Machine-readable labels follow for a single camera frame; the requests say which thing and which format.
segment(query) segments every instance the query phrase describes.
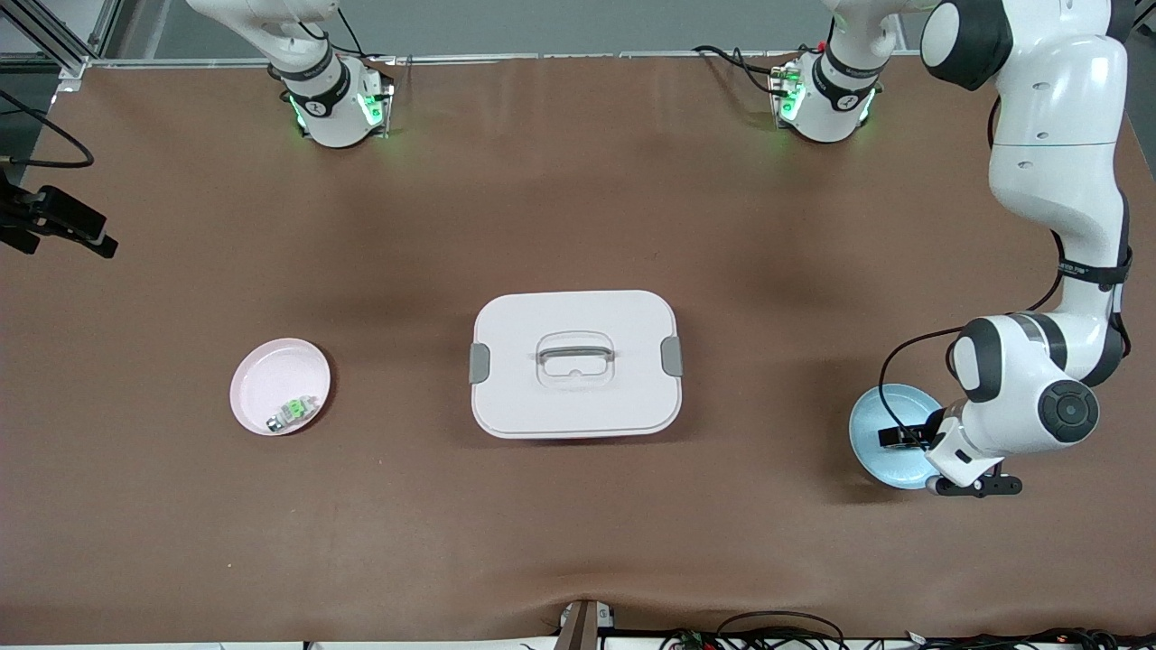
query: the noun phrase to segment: box lid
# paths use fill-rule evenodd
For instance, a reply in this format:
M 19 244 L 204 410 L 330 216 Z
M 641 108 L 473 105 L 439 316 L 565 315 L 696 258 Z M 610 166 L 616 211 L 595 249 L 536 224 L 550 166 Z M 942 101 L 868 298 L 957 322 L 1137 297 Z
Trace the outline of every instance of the box lid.
M 682 404 L 674 311 L 642 290 L 516 294 L 474 325 L 477 423 L 498 437 L 644 435 Z

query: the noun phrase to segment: gray floor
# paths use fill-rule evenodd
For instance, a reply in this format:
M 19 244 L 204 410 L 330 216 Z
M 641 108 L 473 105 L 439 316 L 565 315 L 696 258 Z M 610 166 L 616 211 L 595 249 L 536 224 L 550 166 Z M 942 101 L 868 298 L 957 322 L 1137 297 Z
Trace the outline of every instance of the gray floor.
M 398 56 L 600 54 L 689 50 L 704 43 L 793 50 L 801 40 L 824 37 L 831 20 L 821 2 L 799 0 L 344 0 L 342 8 L 366 52 Z M 123 58 L 257 56 L 183 0 L 142 2 L 136 14 L 139 27 L 126 35 Z M 158 22 L 164 27 L 156 39 L 151 35 Z M 339 21 L 325 28 L 338 44 L 351 45 Z
M 125 0 L 109 58 L 253 58 L 257 51 L 228 29 L 193 12 L 185 0 Z M 793 50 L 827 35 L 821 2 L 799 0 L 344 0 L 346 15 L 368 52 L 428 54 L 606 54 L 689 50 L 713 44 L 744 50 Z M 918 47 L 925 16 L 904 16 L 910 47 Z M 325 28 L 351 45 L 343 25 Z M 1128 115 L 1149 161 L 1156 162 L 1156 38 L 1133 34 Z M 55 72 L 0 74 L 0 87 L 47 106 Z M 24 116 L 0 117 L 3 153 L 27 155 L 37 125 Z

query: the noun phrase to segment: brown table surface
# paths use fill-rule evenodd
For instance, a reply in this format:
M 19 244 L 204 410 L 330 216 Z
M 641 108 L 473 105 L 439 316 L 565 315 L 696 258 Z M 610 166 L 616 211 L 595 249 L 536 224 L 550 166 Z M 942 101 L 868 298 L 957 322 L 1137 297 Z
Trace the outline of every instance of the brown table surface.
M 121 248 L 0 251 L 0 642 L 536 635 L 579 597 L 620 627 L 1156 627 L 1156 186 L 1131 130 L 1136 352 L 1099 429 L 1010 460 L 1020 497 L 936 498 L 873 482 L 846 421 L 897 342 L 1051 282 L 1051 237 L 987 190 L 990 91 L 899 59 L 867 126 L 820 146 L 704 60 L 397 74 L 392 135 L 349 150 L 299 139 L 261 69 L 94 69 L 60 97 L 98 162 L 25 185 L 90 202 Z M 486 435 L 482 305 L 615 288 L 674 306 L 677 421 Z M 321 346 L 338 386 L 262 438 L 228 386 L 279 337 Z M 942 353 L 894 379 L 956 399 Z

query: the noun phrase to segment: blue plate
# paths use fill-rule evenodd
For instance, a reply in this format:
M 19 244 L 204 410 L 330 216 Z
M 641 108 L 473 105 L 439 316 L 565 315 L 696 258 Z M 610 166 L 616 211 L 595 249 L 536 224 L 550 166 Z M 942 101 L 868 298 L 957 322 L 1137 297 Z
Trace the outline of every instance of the blue plate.
M 922 424 L 940 405 L 924 391 L 904 384 L 885 384 L 887 404 L 904 424 Z M 920 449 L 883 449 L 879 430 L 895 427 L 883 408 L 879 389 L 872 386 L 851 409 L 851 449 L 864 467 L 884 483 L 899 489 L 922 489 L 939 474 Z

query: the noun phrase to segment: gray latch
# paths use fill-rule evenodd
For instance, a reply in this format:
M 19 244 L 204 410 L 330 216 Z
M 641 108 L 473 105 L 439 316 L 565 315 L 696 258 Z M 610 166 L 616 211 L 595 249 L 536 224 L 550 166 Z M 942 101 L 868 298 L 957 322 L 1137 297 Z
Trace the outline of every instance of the gray latch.
M 469 383 L 481 384 L 490 378 L 490 348 L 486 344 L 469 346 Z
M 682 377 L 682 345 L 679 337 L 667 337 L 659 346 L 662 353 L 662 371 L 672 377 Z

